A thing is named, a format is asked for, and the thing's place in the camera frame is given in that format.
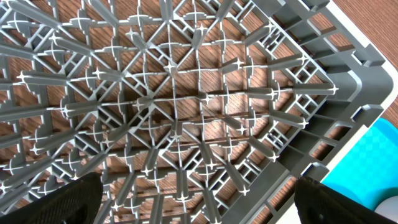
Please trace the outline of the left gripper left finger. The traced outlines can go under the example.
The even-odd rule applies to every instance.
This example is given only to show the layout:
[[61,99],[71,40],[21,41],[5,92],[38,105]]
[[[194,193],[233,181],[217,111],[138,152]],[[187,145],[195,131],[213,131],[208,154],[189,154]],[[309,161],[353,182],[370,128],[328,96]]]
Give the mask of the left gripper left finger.
[[96,172],[1,217],[2,224],[93,224],[101,206],[103,184]]

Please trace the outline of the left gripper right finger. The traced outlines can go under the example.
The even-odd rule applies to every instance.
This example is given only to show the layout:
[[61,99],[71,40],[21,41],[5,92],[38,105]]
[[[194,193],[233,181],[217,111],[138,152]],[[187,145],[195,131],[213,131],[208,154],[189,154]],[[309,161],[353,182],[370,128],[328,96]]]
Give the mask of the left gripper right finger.
[[302,224],[394,224],[308,176],[298,179],[294,204]]

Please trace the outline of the large pink dinner plate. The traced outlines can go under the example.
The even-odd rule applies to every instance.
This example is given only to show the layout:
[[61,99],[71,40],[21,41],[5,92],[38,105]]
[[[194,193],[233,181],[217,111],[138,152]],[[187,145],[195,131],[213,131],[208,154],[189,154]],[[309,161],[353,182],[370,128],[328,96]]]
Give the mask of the large pink dinner plate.
[[375,212],[398,222],[398,196],[393,196],[382,201],[375,209]]

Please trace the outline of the grey plastic dishwasher rack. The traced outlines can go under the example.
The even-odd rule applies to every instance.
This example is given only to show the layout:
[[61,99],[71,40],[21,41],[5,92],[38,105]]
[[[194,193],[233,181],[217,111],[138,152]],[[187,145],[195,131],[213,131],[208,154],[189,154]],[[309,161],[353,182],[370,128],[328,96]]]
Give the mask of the grey plastic dishwasher rack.
[[396,95],[333,1],[2,1],[1,215],[97,172],[96,223],[289,223]]

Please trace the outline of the teal plastic serving tray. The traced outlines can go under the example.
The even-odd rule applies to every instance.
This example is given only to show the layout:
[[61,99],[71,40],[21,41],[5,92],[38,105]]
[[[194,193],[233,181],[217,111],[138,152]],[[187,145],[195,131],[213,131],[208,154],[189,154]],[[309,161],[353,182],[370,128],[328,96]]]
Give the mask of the teal plastic serving tray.
[[397,128],[380,118],[322,183],[375,210],[397,195]]

